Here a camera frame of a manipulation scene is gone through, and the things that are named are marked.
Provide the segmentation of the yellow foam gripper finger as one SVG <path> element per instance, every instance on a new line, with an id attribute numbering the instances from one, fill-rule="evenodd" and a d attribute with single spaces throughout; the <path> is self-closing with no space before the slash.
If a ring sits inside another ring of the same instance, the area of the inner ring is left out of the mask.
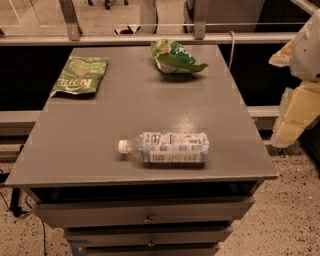
<path id="1" fill-rule="evenodd" d="M 273 54 L 269 63 L 276 67 L 285 67 L 290 65 L 290 54 L 293 46 L 294 40 L 286 43 L 279 51 Z"/>
<path id="2" fill-rule="evenodd" d="M 286 88 L 279 111 L 270 141 L 274 147 L 288 147 L 320 115 L 320 83 L 302 81 L 295 89 Z"/>

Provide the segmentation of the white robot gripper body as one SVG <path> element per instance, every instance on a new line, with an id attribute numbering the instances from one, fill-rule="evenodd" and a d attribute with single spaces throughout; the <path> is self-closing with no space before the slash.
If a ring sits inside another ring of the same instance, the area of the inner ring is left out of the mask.
<path id="1" fill-rule="evenodd" d="M 308 81 L 320 81 L 320 9 L 296 34 L 290 54 L 290 72 Z"/>

